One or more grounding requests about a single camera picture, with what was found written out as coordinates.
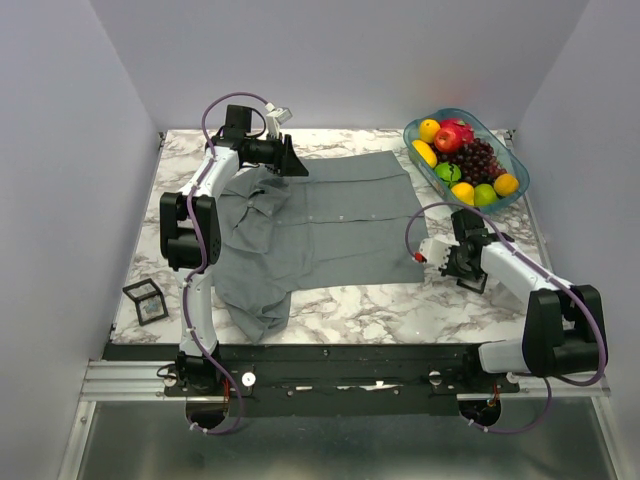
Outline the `grey button shirt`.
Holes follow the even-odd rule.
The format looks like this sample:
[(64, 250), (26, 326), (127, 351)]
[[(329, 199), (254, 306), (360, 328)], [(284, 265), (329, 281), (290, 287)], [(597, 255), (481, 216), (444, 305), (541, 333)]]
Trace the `grey button shirt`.
[(294, 291), (424, 279), (408, 252), (427, 236), (411, 218), (421, 205), (392, 152), (305, 165), (306, 177), (251, 169), (217, 201), (215, 293), (253, 343), (287, 326)]

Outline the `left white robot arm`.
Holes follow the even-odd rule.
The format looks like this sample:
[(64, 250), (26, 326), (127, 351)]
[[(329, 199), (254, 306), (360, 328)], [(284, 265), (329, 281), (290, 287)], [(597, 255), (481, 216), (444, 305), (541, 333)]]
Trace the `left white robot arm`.
[(219, 339), (213, 322), (212, 274), (222, 250), (218, 200), (227, 184), (245, 166), (266, 166), (278, 176), (309, 174), (299, 160), (291, 136), (281, 127), (289, 109), (268, 102), (264, 131), (253, 134), (254, 110), (229, 105), (225, 122), (213, 136), (203, 132), (203, 159), (179, 191), (159, 201), (161, 254), (174, 271), (181, 295), (182, 337), (176, 360), (178, 379), (201, 395), (220, 385), (239, 392), (235, 379), (216, 357)]

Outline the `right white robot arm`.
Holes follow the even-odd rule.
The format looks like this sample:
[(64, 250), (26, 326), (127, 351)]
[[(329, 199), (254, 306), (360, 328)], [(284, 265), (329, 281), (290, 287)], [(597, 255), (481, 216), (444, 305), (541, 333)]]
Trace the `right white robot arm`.
[(462, 384), (480, 392), (497, 373), (507, 372), (554, 377), (575, 386), (598, 382), (608, 363), (599, 291), (556, 277), (509, 236), (489, 232), (490, 220), (474, 209), (454, 212), (451, 221), (457, 244), (445, 249), (441, 274), (476, 293), (493, 277), (526, 307), (522, 337), (482, 344), (478, 357), (461, 365)]

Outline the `yellow pear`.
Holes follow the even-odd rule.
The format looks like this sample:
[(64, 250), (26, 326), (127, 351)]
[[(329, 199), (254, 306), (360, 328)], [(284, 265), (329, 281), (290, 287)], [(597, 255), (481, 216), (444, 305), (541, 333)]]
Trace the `yellow pear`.
[(451, 193), (466, 205), (475, 205), (475, 189), (467, 182), (458, 182), (451, 187)]

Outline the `orange at tub front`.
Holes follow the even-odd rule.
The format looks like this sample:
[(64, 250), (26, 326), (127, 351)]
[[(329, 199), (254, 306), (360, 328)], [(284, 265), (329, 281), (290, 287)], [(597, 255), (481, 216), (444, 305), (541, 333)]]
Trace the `orange at tub front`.
[(514, 194), (519, 187), (519, 180), (509, 173), (499, 175), (493, 184), (496, 194), (500, 197), (508, 197)]

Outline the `orange at tub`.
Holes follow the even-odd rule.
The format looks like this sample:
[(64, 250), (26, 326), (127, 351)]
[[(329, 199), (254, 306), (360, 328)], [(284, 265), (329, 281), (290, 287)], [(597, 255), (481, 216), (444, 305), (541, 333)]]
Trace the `orange at tub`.
[(428, 144), (432, 144), (440, 129), (441, 126), (435, 119), (425, 118), (419, 125), (419, 138)]
[(499, 175), (493, 184), (496, 194), (500, 197), (508, 197), (514, 194), (519, 187), (519, 180), (509, 173)]

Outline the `dark purple grapes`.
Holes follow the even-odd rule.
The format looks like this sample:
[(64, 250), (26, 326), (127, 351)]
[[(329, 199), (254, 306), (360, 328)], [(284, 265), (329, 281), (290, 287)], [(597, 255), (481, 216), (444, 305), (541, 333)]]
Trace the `dark purple grapes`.
[(495, 179), (507, 170), (499, 162), (493, 147), (484, 140), (475, 139), (472, 143), (463, 144), (453, 153), (436, 151), (438, 162), (450, 162), (459, 166), (463, 182), (472, 186), (492, 184)]

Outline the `clear teal fruit tub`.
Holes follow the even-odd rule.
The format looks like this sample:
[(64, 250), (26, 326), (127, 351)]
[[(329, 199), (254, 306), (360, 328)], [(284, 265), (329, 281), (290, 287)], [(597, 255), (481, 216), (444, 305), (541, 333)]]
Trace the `clear teal fruit tub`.
[(411, 121), (403, 140), (411, 162), (442, 199), (495, 213), (530, 185), (525, 166), (474, 115), (445, 108)]

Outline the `yellow mango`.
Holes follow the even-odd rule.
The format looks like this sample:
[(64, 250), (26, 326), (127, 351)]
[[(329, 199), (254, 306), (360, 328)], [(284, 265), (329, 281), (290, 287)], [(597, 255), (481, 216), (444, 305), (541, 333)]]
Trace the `yellow mango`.
[(437, 155), (428, 143), (416, 139), (412, 142), (412, 146), (430, 168), (434, 169), (437, 166)]

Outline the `pink dragon fruit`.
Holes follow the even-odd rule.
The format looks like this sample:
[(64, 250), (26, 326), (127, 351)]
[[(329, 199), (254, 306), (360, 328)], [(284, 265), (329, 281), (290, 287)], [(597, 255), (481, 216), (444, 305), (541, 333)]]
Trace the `pink dragon fruit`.
[(442, 128), (451, 128), (459, 132), (461, 140), (464, 144), (469, 144), (474, 141), (474, 129), (466, 121), (460, 118), (447, 118), (440, 122)]

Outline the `orange at tub back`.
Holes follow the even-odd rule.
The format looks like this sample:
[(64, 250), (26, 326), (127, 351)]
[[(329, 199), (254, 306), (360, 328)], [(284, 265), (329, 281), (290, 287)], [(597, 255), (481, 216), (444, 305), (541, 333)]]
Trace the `orange at tub back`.
[(428, 144), (432, 144), (440, 129), (441, 126), (435, 119), (425, 118), (419, 125), (419, 138)]

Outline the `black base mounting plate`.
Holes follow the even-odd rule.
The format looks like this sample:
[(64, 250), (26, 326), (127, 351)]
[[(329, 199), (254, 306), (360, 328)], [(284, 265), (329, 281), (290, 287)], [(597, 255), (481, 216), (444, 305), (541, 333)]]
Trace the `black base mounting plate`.
[(181, 400), (188, 420), (227, 416), (347, 417), (426, 414), (475, 420), (500, 401), (543, 384), (515, 369), (482, 370), (474, 344), (223, 345), (212, 360), (174, 344), (108, 344), (106, 361), (155, 367), (159, 397)]

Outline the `black square frame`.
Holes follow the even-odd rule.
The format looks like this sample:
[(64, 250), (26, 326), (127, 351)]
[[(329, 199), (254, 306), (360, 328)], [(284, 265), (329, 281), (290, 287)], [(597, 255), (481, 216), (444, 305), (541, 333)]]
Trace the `black square frame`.
[(456, 280), (456, 285), (473, 293), (482, 295), (485, 292), (487, 280), (488, 275), (486, 273), (482, 273), (477, 278), (458, 278)]
[(157, 283), (146, 278), (122, 288), (124, 295), (134, 303), (140, 326), (146, 326), (169, 317), (163, 292)]

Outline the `left black square frame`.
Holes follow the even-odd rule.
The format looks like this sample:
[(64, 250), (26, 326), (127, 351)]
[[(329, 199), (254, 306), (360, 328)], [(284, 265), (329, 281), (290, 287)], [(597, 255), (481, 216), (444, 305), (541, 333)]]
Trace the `left black square frame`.
[(140, 326), (146, 326), (169, 317), (163, 292), (157, 283), (146, 278), (122, 288), (124, 295), (134, 303)]

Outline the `aluminium rail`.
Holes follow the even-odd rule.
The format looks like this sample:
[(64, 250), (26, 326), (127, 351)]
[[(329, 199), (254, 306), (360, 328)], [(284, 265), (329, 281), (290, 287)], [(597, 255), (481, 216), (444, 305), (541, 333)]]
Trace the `aluminium rail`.
[[(222, 394), (201, 395), (179, 387), (177, 393), (170, 393), (165, 380), (157, 376), (157, 371), (163, 365), (163, 361), (90, 361), (83, 379), (80, 400), (81, 401), (151, 401), (167, 400), (221, 402)], [(519, 377), (517, 386), (519, 391), (506, 392), (505, 387), (497, 387), (503, 390), (499, 394), (500, 399), (507, 398), (536, 398), (546, 397), (546, 388), (540, 379)], [(607, 398), (611, 395), (611, 389), (606, 379), (587, 387), (577, 387), (566, 384), (557, 379), (549, 380), (552, 387), (553, 399), (560, 398)], [(382, 380), (364, 386), (330, 386), (322, 387), (328, 393), (367, 392), (367, 393), (391, 393), (400, 395), (406, 390), (405, 385), (393, 384)], [(293, 387), (280, 387), (284, 389), (285, 397), (296, 393), (319, 393), (320, 387), (309, 385), (295, 385)], [(488, 393), (461, 393), (461, 390), (447, 386), (444, 393), (456, 393), (458, 400), (489, 399), (493, 396), (493, 387), (489, 387)]]

